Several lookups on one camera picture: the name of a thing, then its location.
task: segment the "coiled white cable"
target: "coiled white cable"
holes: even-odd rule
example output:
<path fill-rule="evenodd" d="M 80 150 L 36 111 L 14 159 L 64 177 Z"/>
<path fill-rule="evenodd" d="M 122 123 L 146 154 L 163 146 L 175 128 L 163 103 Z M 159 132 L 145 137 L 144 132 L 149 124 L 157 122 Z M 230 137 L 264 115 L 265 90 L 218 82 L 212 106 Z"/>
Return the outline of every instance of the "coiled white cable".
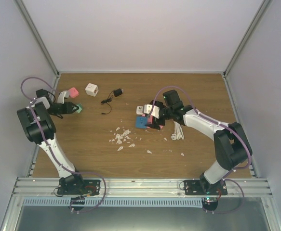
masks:
<path fill-rule="evenodd" d="M 181 125 L 175 121 L 174 121 L 174 134 L 171 135 L 171 139 L 173 141 L 176 141 L 179 139 L 184 140 L 184 135 L 183 135 L 183 130 L 181 128 Z"/>

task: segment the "small white piece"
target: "small white piece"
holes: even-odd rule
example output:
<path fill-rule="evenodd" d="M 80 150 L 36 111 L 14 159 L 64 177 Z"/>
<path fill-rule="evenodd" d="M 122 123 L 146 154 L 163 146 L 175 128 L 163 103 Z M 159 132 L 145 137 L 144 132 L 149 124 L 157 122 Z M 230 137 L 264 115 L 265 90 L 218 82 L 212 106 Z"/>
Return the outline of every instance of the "small white piece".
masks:
<path fill-rule="evenodd" d="M 136 108 L 136 115 L 142 116 L 143 113 L 143 108 L 142 106 L 137 106 Z"/>
<path fill-rule="evenodd" d="M 130 133 L 131 133 L 131 131 L 129 129 L 127 129 L 123 132 L 122 136 L 127 136 Z"/>

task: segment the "white cube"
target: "white cube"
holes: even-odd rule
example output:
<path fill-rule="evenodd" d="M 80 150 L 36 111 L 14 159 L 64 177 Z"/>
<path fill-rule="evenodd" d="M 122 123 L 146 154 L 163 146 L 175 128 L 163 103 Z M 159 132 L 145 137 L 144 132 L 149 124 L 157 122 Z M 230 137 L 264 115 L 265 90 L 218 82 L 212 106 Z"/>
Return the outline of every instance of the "white cube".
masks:
<path fill-rule="evenodd" d="M 89 83 L 86 87 L 86 93 L 95 96 L 98 93 L 98 87 L 95 84 Z"/>

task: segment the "wood grain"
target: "wood grain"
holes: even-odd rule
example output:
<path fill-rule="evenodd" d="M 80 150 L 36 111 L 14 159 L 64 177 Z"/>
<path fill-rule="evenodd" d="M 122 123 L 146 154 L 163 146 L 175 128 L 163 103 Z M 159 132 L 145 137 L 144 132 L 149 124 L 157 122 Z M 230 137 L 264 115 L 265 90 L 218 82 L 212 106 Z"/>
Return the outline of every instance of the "wood grain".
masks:
<path fill-rule="evenodd" d="M 88 96 L 85 87 L 94 83 L 99 87 L 96 97 Z M 69 160 L 78 171 L 94 171 L 104 177 L 122 178 L 197 178 L 215 161 L 214 144 L 194 129 L 183 127 L 185 139 L 172 141 L 173 121 L 166 121 L 161 130 L 135 128 L 136 107 L 149 103 L 164 86 L 176 85 L 185 89 L 196 107 L 203 113 L 225 122 L 235 117 L 224 82 L 218 74 L 63 74 L 58 89 L 76 87 L 80 92 L 74 103 L 82 103 L 80 114 L 53 116 L 57 138 Z M 115 89 L 123 95 L 113 98 L 112 112 L 100 102 Z M 178 92 L 184 104 L 186 97 Z M 109 142 L 118 133 L 129 129 L 131 143 Z M 58 177 L 58 173 L 43 150 L 34 170 L 34 177 Z M 238 171 L 232 178 L 249 178 L 249 170 Z"/>

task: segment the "broken plastic fragment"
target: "broken plastic fragment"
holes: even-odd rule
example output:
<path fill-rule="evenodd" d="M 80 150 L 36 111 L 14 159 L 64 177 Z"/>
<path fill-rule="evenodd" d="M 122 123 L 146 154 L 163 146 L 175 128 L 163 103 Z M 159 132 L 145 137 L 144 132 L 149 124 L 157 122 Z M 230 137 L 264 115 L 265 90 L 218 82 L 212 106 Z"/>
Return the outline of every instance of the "broken plastic fragment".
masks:
<path fill-rule="evenodd" d="M 125 131 L 123 132 L 122 136 L 126 136 L 126 135 L 128 135 L 128 134 L 130 134 L 130 133 L 131 133 L 130 130 L 127 129 L 127 130 L 125 130 Z"/>

